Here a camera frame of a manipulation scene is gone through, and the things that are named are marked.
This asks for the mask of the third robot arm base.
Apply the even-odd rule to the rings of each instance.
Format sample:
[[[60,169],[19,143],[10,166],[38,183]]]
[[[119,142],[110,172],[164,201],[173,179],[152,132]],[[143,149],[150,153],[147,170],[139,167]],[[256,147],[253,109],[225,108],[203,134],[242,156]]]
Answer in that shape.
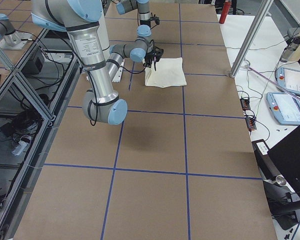
[[[16,30],[6,14],[0,13],[0,47],[3,50],[20,51],[33,35]]]

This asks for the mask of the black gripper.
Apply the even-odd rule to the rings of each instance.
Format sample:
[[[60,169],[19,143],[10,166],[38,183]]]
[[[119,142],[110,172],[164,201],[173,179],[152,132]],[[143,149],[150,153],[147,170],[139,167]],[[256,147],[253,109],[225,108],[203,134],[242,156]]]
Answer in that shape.
[[[155,42],[151,41],[150,42],[150,51],[146,53],[145,58],[144,58],[144,63],[143,67],[144,68],[153,68],[154,71],[156,71],[156,46]]]

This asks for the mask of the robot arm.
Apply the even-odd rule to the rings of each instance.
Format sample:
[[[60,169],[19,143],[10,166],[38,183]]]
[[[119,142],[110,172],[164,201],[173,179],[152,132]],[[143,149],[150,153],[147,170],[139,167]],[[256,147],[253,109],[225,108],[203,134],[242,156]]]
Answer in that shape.
[[[150,27],[151,13],[149,2],[149,0],[120,0],[115,6],[120,15],[137,10],[140,24]]]
[[[66,32],[71,50],[87,73],[91,89],[83,101],[84,115],[91,122],[109,125],[121,124],[127,115],[128,105],[114,90],[112,80],[125,58],[150,68],[163,54],[156,47],[151,32],[151,21],[159,22],[151,15],[149,1],[122,0],[116,4],[117,11],[125,14],[138,10],[140,26],[133,43],[116,44],[109,49],[106,58],[99,38],[101,19],[104,17],[100,0],[34,0],[32,21],[51,31]]]

